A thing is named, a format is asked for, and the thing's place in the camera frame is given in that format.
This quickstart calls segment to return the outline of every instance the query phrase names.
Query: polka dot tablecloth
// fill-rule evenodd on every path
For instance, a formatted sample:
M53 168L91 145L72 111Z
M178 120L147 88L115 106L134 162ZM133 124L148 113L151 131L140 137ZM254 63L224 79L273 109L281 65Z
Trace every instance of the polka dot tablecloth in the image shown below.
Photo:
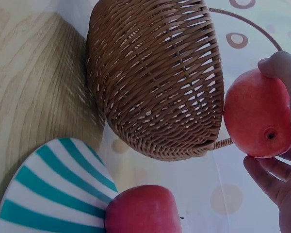
M80 0L82 9L60 14L86 37L96 0ZM291 0L207 0L216 27L226 89L259 59L279 48L291 53ZM219 139L228 138L224 124ZM278 208L251 180L244 154L235 146L208 152L202 158L160 162L126 145L105 126L98 154L119 191L158 184L175 195L184 233L279 233Z

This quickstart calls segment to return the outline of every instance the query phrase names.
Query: basket handle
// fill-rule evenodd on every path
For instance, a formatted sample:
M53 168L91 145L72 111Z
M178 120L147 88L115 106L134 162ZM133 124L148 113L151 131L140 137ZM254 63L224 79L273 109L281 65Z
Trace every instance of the basket handle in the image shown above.
M224 139L224 140L213 143L212 147L209 150L216 150L216 149L226 147L226 146L229 146L232 144L233 144L232 139L230 139L230 138Z

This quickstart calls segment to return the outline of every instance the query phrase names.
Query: hand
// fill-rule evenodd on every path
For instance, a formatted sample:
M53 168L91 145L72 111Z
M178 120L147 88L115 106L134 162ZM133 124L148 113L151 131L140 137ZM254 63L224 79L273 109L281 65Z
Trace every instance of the hand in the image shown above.
M290 94L291 110L291 55L277 52L261 60L258 67L264 76L282 80ZM291 161L291 150L280 157ZM281 232L291 233L291 166L276 158L255 159L249 156L243 163L250 176L279 207Z

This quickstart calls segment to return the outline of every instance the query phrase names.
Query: teal stripe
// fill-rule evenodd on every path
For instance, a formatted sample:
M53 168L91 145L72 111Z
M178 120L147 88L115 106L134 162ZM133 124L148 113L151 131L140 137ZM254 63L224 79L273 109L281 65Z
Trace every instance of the teal stripe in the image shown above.
M42 231L61 233L105 233L104 228L86 226L48 217L23 208L10 200L6 200L4 202L0 218L18 225L31 227Z
M113 191L117 192L116 187L113 182L109 179L104 177L99 171L96 170L80 153L78 148L74 145L70 138L62 138L59 139L63 147L68 151L72 158L82 167L84 168L89 174L91 174L96 180L100 183L112 189Z
M83 189L85 192L92 194L98 199L109 203L112 199L107 195L101 193L96 188L92 187L89 183L82 180L79 176L70 171L52 152L52 150L44 145L40 147L36 153L44 160L44 162L52 168L57 174L62 176L65 180L70 181L77 187Z
M90 146L88 146L87 144L85 144L87 146L87 148L91 151L91 153L101 162L102 165L105 166L105 164L103 163L103 161L101 160L101 158L97 155L96 151L94 151Z
M70 207L75 210L82 211L84 213L88 213L93 216L97 216L102 219L105 218L104 210L92 206L50 186L26 166L23 166L23 168L18 172L15 180L19 181L21 184L23 184L33 192L51 201L57 202L61 205Z

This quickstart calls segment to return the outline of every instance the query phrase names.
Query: fingernail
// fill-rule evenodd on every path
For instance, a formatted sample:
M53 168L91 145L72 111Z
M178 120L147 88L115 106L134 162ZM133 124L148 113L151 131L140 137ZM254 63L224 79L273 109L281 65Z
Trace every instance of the fingernail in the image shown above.
M266 62L267 60L268 60L268 58L263 58L263 59L259 60L258 65L261 64L261 63Z

